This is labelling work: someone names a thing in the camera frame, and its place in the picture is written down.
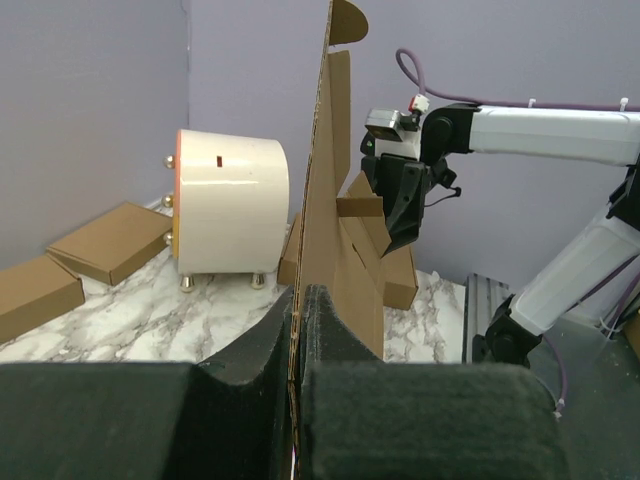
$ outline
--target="rounded cardboard tab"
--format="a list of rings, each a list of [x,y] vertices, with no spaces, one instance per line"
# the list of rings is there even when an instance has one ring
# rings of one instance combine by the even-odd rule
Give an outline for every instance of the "rounded cardboard tab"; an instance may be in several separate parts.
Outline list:
[[[369,22],[364,13],[348,0],[334,0],[329,45],[359,42],[367,36]]]

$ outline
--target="marble tabletop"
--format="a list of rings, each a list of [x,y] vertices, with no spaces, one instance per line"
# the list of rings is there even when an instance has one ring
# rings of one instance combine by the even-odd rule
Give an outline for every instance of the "marble tabletop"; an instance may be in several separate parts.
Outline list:
[[[267,275],[197,276],[182,293],[176,263],[163,250],[115,287],[83,277],[84,305],[0,345],[0,362],[199,362],[255,325],[286,287]],[[385,360],[460,362],[464,287],[418,272],[409,311],[385,308]]]

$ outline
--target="white robotic arm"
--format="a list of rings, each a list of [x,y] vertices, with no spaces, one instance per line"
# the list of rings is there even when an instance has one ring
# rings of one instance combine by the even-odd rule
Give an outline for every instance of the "white robotic arm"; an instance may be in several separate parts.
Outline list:
[[[640,254],[640,177],[636,178],[640,113],[454,104],[432,111],[416,129],[416,117],[423,112],[414,110],[412,116],[394,112],[397,121],[387,123],[380,119],[392,120],[390,111],[386,116],[379,109],[372,112],[365,141],[373,142],[375,151],[363,148],[368,155],[362,167],[374,191],[387,197],[385,215],[394,241],[391,249],[417,238],[417,233],[415,238],[407,233],[412,220],[419,228],[422,219],[421,211],[419,218],[412,219],[416,215],[412,206],[422,209],[424,195],[437,184],[451,187],[455,173],[446,164],[449,153],[515,153],[629,169],[607,208],[498,309],[486,334],[495,360],[526,364],[527,353],[559,317]],[[419,156],[412,155],[417,151]],[[422,183],[413,187],[415,173],[409,172],[417,163],[425,169],[415,172],[422,175]]]

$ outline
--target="cable connector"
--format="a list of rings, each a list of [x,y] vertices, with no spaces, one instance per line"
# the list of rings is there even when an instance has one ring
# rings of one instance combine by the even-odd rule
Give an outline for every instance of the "cable connector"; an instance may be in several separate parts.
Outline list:
[[[410,112],[417,111],[423,114],[426,113],[427,110],[429,110],[429,99],[424,95],[417,94],[409,102]]]

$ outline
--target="white cylindrical container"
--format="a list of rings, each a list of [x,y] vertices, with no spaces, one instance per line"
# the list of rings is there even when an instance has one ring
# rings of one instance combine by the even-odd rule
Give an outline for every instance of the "white cylindrical container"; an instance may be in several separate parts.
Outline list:
[[[179,273],[277,268],[289,210],[280,143],[180,130],[175,171],[173,252]]]

